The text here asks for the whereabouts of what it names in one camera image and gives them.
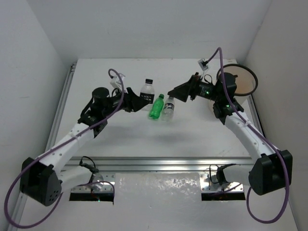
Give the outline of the green plastic bottle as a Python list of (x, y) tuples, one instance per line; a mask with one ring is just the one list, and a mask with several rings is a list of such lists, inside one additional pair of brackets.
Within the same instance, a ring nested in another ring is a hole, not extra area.
[(164, 107), (164, 94), (159, 94), (158, 98), (154, 101), (152, 108), (149, 112), (149, 118), (156, 120), (160, 117), (160, 114)]

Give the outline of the black label clear bottle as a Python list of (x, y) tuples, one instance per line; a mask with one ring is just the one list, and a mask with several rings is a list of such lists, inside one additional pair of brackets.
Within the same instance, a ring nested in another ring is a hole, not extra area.
[(140, 96), (144, 99), (146, 99), (149, 103), (143, 107), (142, 110), (144, 111), (150, 111), (154, 102), (154, 87), (153, 87), (153, 80), (152, 79), (146, 79), (144, 86), (141, 88)]

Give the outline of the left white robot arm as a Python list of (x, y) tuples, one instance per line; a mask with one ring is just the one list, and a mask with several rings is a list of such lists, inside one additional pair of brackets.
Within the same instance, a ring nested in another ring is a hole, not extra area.
[(115, 96), (110, 96), (107, 88), (96, 88), (70, 132), (37, 159), (28, 158), (23, 162), (20, 191), (42, 205), (50, 206), (61, 193), (91, 183), (99, 172), (97, 168), (79, 164), (63, 171), (66, 163), (84, 144), (99, 135), (115, 112), (137, 112), (148, 103), (131, 88)]

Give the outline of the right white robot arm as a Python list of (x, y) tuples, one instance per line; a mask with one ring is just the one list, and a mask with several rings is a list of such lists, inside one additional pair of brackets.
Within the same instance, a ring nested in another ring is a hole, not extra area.
[(292, 155), (266, 141), (248, 120), (234, 97), (236, 88), (236, 77), (231, 73), (220, 75), (216, 84), (203, 82), (201, 76), (195, 74), (168, 95), (182, 102), (194, 100), (197, 96), (213, 100), (215, 117), (235, 134), (254, 161), (252, 168), (236, 164), (219, 167), (216, 173), (219, 185), (239, 182), (250, 186), (257, 195), (288, 189), (292, 180)]

